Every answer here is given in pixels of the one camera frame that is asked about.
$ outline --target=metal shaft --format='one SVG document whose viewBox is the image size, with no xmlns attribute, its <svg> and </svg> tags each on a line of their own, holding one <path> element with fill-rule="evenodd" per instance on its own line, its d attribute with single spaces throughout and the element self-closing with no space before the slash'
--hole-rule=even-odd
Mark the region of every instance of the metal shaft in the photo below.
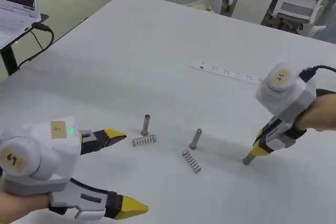
<svg viewBox="0 0 336 224">
<path fill-rule="evenodd" d="M 198 140 L 200 139 L 201 133 L 202 133 L 202 130 L 201 129 L 197 129 L 197 131 L 196 131 L 196 133 L 194 135 L 194 138 L 193 138 L 192 142 L 189 145 L 190 149 L 192 149 L 192 150 L 196 149 L 196 146 L 197 146 Z"/>
<path fill-rule="evenodd" d="M 243 159 L 244 165 L 250 165 L 251 162 L 256 158 L 255 155 L 252 155 L 251 152 Z"/>
<path fill-rule="evenodd" d="M 142 136 L 147 136 L 148 135 L 148 126 L 149 126 L 150 118 L 151 118 L 150 115 L 145 115 L 145 119 L 143 120 L 142 131 L 141 131 Z"/>
</svg>

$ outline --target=metal spring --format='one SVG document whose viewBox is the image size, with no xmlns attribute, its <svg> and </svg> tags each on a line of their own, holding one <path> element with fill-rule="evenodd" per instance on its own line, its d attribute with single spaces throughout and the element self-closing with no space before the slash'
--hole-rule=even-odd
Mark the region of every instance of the metal spring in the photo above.
<svg viewBox="0 0 336 224">
<path fill-rule="evenodd" d="M 201 171 L 202 168 L 199 166 L 199 164 L 196 162 L 196 160 L 193 158 L 188 150 L 182 152 L 182 156 L 185 158 L 185 160 L 187 160 L 188 164 L 195 173 L 199 173 Z"/>
<path fill-rule="evenodd" d="M 137 137 L 137 138 L 132 139 L 133 146 L 144 145 L 144 144 L 155 143 L 155 142 L 156 142 L 155 135 Z"/>
<path fill-rule="evenodd" d="M 252 155 L 251 153 L 249 153 L 244 159 L 243 159 L 243 164 L 244 165 L 250 165 L 251 162 L 256 158 L 255 155 Z"/>
</svg>

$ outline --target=white power strip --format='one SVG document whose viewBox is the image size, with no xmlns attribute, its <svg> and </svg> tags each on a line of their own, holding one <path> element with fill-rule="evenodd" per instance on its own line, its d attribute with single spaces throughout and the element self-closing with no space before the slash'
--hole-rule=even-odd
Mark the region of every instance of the white power strip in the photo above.
<svg viewBox="0 0 336 224">
<path fill-rule="evenodd" d="M 262 81 L 262 78 L 253 77 L 249 74 L 244 74 L 239 71 L 229 70 L 227 68 L 223 68 L 215 64 L 209 64 L 204 62 L 193 62 L 189 65 L 189 67 L 200 71 L 217 74 L 219 76 L 229 77 L 239 81 L 248 82 L 255 85 L 258 85 L 259 82 Z"/>
</svg>

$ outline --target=floor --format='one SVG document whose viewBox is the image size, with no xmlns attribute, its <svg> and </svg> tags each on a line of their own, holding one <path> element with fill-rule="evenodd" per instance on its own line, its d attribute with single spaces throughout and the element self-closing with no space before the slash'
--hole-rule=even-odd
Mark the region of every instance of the floor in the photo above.
<svg viewBox="0 0 336 224">
<path fill-rule="evenodd" d="M 53 29 L 55 39 L 58 39 L 110 1 L 111 0 L 38 0 L 38 4 L 40 12 L 50 16 L 45 24 Z M 35 34 L 43 47 L 49 43 L 48 36 L 43 37 L 42 32 L 36 31 Z M 13 46 L 13 50 L 17 61 L 22 62 L 29 56 L 37 53 L 40 48 L 33 35 L 28 34 Z M 0 60 L 0 82 L 7 77 L 6 69 L 2 60 Z"/>
</svg>

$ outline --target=beige sticker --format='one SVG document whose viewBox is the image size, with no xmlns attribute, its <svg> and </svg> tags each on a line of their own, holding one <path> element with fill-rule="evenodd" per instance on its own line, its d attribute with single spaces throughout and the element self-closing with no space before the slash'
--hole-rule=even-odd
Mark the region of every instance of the beige sticker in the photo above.
<svg viewBox="0 0 336 224">
<path fill-rule="evenodd" d="M 290 72 L 287 69 L 280 69 L 274 76 L 273 84 L 275 86 L 282 86 L 286 84 L 288 78 L 290 78 Z"/>
<path fill-rule="evenodd" d="M 21 173 L 26 168 L 27 162 L 16 155 L 10 148 L 4 148 L 0 153 L 0 160 L 18 173 Z"/>
<path fill-rule="evenodd" d="M 65 121 L 51 121 L 51 139 L 67 138 L 67 128 Z"/>
</svg>

